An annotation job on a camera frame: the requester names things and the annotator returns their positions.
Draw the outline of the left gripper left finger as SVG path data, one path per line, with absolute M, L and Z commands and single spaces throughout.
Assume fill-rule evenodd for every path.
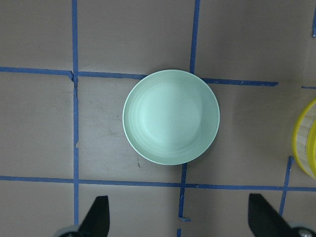
M 107 196 L 98 196 L 81 223 L 78 233 L 81 237 L 107 237 L 109 229 L 109 199 Z

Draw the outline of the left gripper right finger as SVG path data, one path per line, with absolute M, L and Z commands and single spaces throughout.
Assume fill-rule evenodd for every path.
M 294 237 L 295 232 L 261 194 L 248 198 L 248 225 L 255 237 Z

